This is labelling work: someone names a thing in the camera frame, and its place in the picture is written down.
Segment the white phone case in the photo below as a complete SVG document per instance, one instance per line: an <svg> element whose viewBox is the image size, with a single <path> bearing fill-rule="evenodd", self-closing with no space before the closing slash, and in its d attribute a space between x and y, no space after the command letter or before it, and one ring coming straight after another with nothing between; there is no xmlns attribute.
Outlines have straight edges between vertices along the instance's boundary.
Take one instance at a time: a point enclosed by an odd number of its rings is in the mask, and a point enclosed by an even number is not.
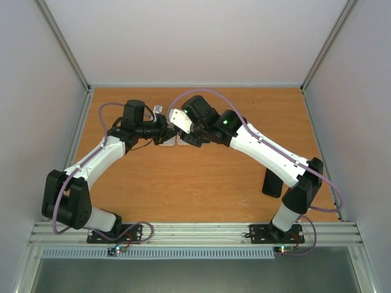
<svg viewBox="0 0 391 293"><path fill-rule="evenodd" d="M176 144L177 137L173 136L167 141L163 142L162 144L159 144L161 147L173 147Z"/></svg>
<svg viewBox="0 0 391 293"><path fill-rule="evenodd" d="M179 137L177 137L177 144L178 145L188 145L185 141L181 140Z"/></svg>

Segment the phone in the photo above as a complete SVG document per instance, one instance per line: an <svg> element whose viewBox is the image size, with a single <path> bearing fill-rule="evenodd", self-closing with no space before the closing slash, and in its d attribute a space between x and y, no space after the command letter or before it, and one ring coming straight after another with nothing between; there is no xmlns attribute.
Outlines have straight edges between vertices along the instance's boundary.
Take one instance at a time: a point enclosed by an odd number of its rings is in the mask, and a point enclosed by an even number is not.
<svg viewBox="0 0 391 293"><path fill-rule="evenodd" d="M282 186L283 181L275 173L267 169L261 190L262 193L273 198L279 198L282 193Z"/></svg>

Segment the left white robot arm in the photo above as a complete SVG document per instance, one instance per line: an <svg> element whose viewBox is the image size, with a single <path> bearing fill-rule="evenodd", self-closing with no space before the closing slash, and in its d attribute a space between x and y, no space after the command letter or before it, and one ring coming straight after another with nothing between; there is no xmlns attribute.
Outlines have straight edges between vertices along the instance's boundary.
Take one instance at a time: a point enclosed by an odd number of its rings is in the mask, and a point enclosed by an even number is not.
<svg viewBox="0 0 391 293"><path fill-rule="evenodd" d="M55 234L84 228L101 233L109 243L122 238L121 216L92 205L92 186L115 161L136 150L140 139L160 145L177 134L160 105L150 108L143 101L131 99L122 108L122 116L111 128L103 129L104 136L92 151L74 165L63 171L53 170L46 177L42 214L51 219Z"/></svg>

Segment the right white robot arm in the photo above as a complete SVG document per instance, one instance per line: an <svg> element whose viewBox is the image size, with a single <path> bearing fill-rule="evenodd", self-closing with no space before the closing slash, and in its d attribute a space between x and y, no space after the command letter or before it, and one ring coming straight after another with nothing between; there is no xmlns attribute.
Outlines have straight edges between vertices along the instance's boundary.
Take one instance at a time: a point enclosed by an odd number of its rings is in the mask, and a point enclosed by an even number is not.
<svg viewBox="0 0 391 293"><path fill-rule="evenodd" d="M272 242L283 242L291 227L305 214L323 180L323 162L307 160L282 148L258 132L234 110L219 114L201 95L173 109L169 121L181 130L181 139L200 147L206 141L242 152L266 167L262 192L281 197L282 203L266 231Z"/></svg>

